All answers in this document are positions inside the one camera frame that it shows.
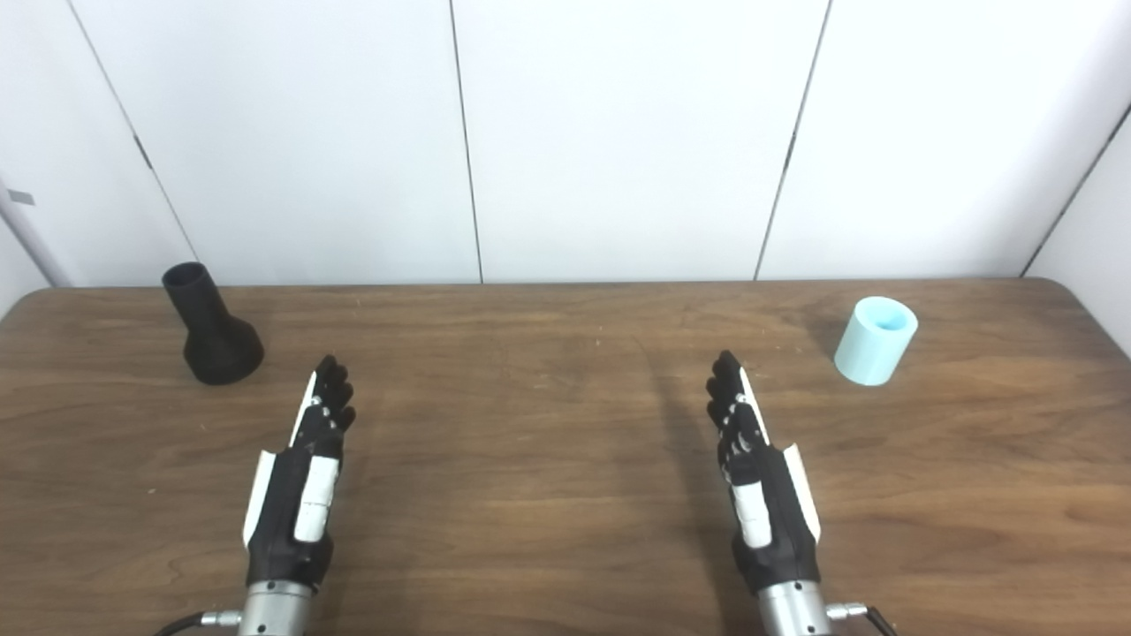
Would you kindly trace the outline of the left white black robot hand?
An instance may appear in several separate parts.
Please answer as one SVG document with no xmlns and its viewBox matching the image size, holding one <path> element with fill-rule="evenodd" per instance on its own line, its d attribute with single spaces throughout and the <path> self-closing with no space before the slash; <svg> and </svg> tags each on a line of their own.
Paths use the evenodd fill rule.
<svg viewBox="0 0 1131 636">
<path fill-rule="evenodd" d="M 334 556 L 329 516 L 356 413 L 347 367 L 323 356 L 308 378 L 288 444 L 260 452 L 242 539 L 247 587 L 291 582 L 318 593 Z"/>
</svg>

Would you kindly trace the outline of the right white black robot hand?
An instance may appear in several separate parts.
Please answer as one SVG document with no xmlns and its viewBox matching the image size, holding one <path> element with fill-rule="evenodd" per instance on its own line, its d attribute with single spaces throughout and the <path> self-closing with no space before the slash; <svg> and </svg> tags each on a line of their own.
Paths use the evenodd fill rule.
<svg viewBox="0 0 1131 636">
<path fill-rule="evenodd" d="M 732 555 L 748 588 L 820 583 L 821 524 L 797 444 L 771 441 L 746 369 L 729 350 L 713 362 L 707 414 L 717 430 L 717 462 L 739 522 Z"/>
</svg>

